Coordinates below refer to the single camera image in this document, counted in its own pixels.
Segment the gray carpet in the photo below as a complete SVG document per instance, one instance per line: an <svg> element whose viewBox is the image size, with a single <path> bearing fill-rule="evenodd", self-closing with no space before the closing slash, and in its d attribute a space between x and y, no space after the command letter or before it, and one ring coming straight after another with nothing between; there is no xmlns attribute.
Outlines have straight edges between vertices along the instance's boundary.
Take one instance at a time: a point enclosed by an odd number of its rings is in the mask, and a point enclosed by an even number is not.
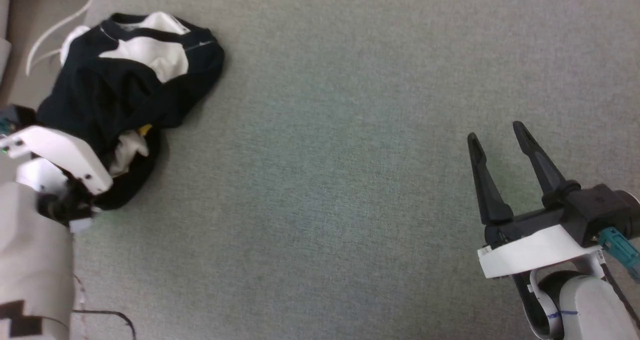
<svg viewBox="0 0 640 340"><path fill-rule="evenodd" d="M142 340L533 339L478 265L467 133L516 212L540 190L515 119L569 178L640 194L640 0L95 0L87 22L153 10L228 62L77 240L89 306Z"/></svg>

